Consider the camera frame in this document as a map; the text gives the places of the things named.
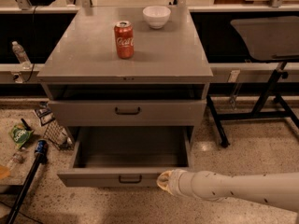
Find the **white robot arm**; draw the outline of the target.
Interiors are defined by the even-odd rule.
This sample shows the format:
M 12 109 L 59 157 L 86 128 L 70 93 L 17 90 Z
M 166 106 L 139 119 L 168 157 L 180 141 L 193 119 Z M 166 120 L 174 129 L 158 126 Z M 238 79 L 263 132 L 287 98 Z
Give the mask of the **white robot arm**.
M 174 196 L 215 201 L 236 198 L 299 212 L 299 174 L 220 175 L 210 171 L 165 171 L 157 185 Z

